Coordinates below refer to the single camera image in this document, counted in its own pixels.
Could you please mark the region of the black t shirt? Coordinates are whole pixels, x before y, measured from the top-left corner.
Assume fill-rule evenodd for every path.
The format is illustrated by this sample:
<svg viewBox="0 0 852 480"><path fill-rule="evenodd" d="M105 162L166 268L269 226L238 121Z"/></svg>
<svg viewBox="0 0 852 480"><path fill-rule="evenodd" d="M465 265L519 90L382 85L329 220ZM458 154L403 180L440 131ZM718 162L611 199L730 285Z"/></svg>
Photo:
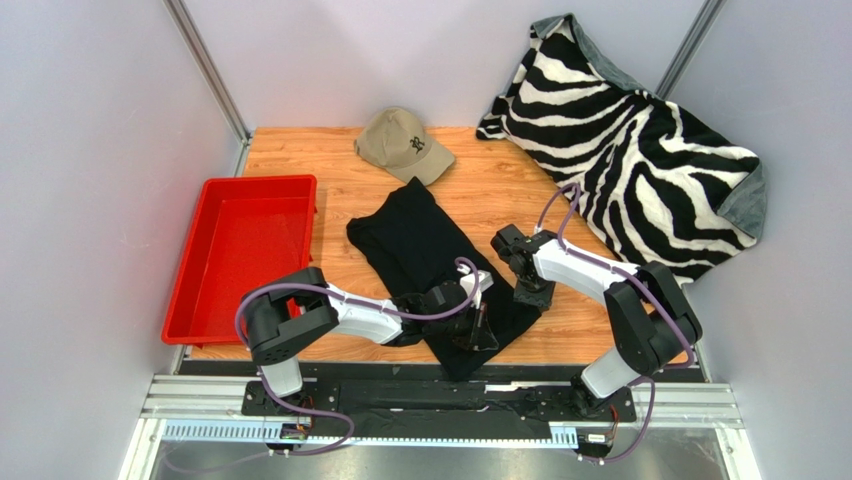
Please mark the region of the black t shirt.
<svg viewBox="0 0 852 480"><path fill-rule="evenodd" d="M537 308L514 301L514 287L476 250L417 178L391 192L375 213L350 220L346 235L393 297L425 293L445 281L458 279L458 257L489 272L493 285L485 291L483 300L500 349L525 333L541 316Z"/></svg>

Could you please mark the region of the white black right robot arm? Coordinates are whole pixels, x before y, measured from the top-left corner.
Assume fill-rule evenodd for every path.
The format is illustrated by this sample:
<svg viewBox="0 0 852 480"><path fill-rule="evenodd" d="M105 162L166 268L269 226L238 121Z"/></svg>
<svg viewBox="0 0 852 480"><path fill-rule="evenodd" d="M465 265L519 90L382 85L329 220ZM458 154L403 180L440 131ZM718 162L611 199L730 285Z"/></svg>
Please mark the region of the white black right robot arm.
<svg viewBox="0 0 852 480"><path fill-rule="evenodd" d="M610 260L555 232L526 236L513 224L498 230L491 246L516 276L515 301L547 310L556 285L564 285L605 308L614 345L571 380L567 406L580 418L608 410L619 390L691 354L703 336L683 289L660 262Z"/></svg>

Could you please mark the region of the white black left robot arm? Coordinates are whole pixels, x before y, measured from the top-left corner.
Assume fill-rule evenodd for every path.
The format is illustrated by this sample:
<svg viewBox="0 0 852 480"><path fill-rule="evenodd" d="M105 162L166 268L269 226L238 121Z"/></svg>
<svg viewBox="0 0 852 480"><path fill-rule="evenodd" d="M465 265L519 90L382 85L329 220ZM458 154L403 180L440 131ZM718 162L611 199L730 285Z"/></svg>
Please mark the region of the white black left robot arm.
<svg viewBox="0 0 852 480"><path fill-rule="evenodd" d="M456 280L388 299L342 290L321 269L307 267L245 294L234 329L270 394L281 400L302 394L298 355L328 333L392 347L443 338L463 351L495 351L484 299L491 274L464 257L455 266Z"/></svg>

